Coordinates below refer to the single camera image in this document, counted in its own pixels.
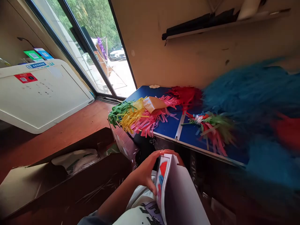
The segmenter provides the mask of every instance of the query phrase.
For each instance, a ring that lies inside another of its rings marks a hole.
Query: wall shelf
[[[284,16],[288,16],[290,14],[290,10],[291,10],[290,8],[289,9],[284,9],[284,10],[281,10],[281,11],[278,11],[278,12],[270,13],[269,15],[266,15],[266,16],[263,16],[263,15],[255,16],[255,17],[252,17],[252,18],[246,19],[246,20],[240,20],[240,21],[227,23],[227,24],[223,24],[223,25],[219,25],[219,26],[203,28],[203,29],[189,31],[189,32],[180,33],[180,34],[174,34],[174,35],[168,36],[166,40],[169,40],[169,39],[172,39],[172,38],[179,38],[179,37],[183,37],[183,36],[187,36],[187,35],[191,35],[191,34],[197,34],[197,33],[201,34],[201,33],[204,33],[204,32],[208,32],[208,31],[212,31],[212,30],[218,30],[218,29],[222,29],[222,28],[235,27],[235,26],[242,25],[242,24],[247,24],[247,23],[254,23],[254,22],[259,22],[259,21],[284,17]]]

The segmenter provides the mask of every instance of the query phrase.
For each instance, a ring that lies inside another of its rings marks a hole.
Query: open cardboard box
[[[1,219],[10,220],[27,212],[47,209],[57,209],[61,215],[62,209],[71,208],[76,211],[77,217],[95,211],[130,173],[130,161],[121,153],[112,153],[68,176],[62,166],[54,166],[51,160],[87,148],[96,149],[101,156],[112,144],[115,141],[111,129],[103,128],[30,166],[13,168],[0,185]],[[96,202],[90,201],[96,195],[99,197]],[[82,203],[88,202],[92,205],[82,206]]]

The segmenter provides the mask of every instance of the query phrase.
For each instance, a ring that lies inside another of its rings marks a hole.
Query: blue table
[[[166,95],[166,92],[169,89],[170,88],[168,87],[152,89],[149,88],[149,86],[141,86],[126,100],[136,101],[139,98],[144,98],[146,96],[156,96],[160,98],[163,95]],[[208,155],[210,157],[213,157],[215,159],[221,160],[229,164],[238,164],[244,166],[248,163],[249,157],[247,153],[241,149],[235,148],[234,146],[226,146],[225,150],[228,154],[228,157],[223,157],[219,154],[215,154],[213,152],[212,146],[210,146],[209,149],[207,149],[206,140],[203,139],[202,141],[199,141],[199,136],[196,136],[198,126],[194,124],[187,124],[182,126],[182,123],[188,122],[188,117],[183,115],[182,108],[180,106],[177,106],[176,108],[177,109],[173,109],[169,107],[168,110],[171,113],[176,113],[176,118],[178,118],[178,120],[172,117],[168,117],[168,122],[160,122],[158,127],[154,130],[155,136],[174,141],[189,149],[192,149],[194,151],[200,152],[202,154]],[[191,110],[188,110],[188,113],[190,114],[199,114],[201,112],[201,107],[195,107]]]

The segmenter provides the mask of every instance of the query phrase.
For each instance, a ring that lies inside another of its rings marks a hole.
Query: black cable
[[[27,40],[26,38],[23,38],[23,37],[17,37],[17,39],[19,39],[20,41],[23,41],[23,40],[28,41],[28,43],[31,44],[31,46],[34,48],[34,46],[32,45],[32,43],[30,43],[30,41]]]

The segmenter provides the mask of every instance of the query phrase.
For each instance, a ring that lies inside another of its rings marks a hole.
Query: brown paper
[[[167,105],[162,100],[151,96],[143,100],[143,105],[150,113],[152,113],[155,109],[167,108]]]

